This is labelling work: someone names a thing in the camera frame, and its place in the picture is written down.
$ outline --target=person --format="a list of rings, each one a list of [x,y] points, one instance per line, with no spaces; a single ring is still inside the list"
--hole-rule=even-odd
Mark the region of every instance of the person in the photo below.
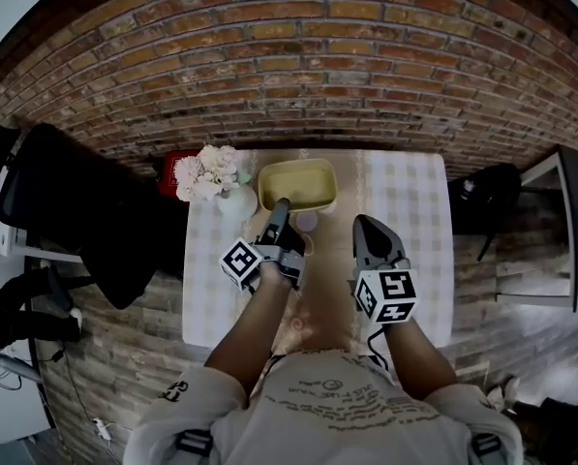
[[[66,290],[93,284],[90,277],[60,279]],[[0,289],[0,349],[29,337],[45,341],[77,342],[81,333],[81,312],[77,308],[61,319],[42,312],[20,311],[29,299],[53,293],[49,268],[39,268],[14,277]]]
[[[142,417],[125,465],[523,462],[514,423],[458,384],[413,320],[384,333],[402,389],[369,357],[321,342],[267,366],[253,393],[290,288],[277,265],[261,265],[259,287],[204,366]]]

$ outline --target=white tablecloth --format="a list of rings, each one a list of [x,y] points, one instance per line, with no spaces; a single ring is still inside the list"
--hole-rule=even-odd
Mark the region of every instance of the white tablecloth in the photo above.
[[[260,160],[268,163],[267,155],[271,152],[247,150],[238,153],[240,168],[256,175],[262,169]],[[345,205],[350,207],[352,214],[344,218],[349,218],[349,222],[354,214],[365,213],[381,220],[401,237],[412,268],[419,274],[421,301],[415,317],[436,346],[448,344],[452,327],[454,259],[441,156],[370,150],[302,149],[274,150],[273,153],[273,162],[295,158],[333,160],[337,175],[344,170],[338,167],[338,160],[349,159],[344,163],[347,166],[354,164],[350,167],[355,174],[352,177],[356,179],[350,193],[354,201]],[[339,199],[334,212],[342,211]],[[350,236],[350,225],[345,227]],[[249,222],[231,222],[214,202],[191,202],[183,288],[183,340],[186,343],[213,348],[233,326],[250,295],[241,294],[232,285],[218,260],[238,236],[253,241],[259,232],[260,229],[251,229]],[[359,332],[355,337],[365,341],[375,327],[369,325],[363,313],[356,315],[356,319]],[[388,353],[382,336],[375,340],[374,346],[381,353]],[[358,351],[365,350],[364,345],[358,348]]]

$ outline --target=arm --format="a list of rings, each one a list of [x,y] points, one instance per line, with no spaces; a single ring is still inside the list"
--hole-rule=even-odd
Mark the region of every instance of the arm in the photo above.
[[[262,263],[259,287],[205,366],[229,374],[239,381],[246,394],[252,393],[269,359],[290,288],[290,280],[275,263]]]
[[[387,347],[403,390],[424,399],[433,391],[456,384],[456,374],[415,319],[394,324],[385,332]]]

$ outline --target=hand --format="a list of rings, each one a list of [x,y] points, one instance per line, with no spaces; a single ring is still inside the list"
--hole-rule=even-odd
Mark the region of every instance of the hand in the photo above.
[[[280,273],[280,268],[275,262],[263,262],[260,264],[260,283],[285,288],[292,287],[290,279]]]

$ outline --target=brick wall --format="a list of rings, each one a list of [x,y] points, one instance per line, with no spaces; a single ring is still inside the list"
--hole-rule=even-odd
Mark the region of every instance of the brick wall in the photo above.
[[[204,142],[436,151],[450,176],[578,149],[567,0],[106,0],[28,49],[0,121],[142,173]]]

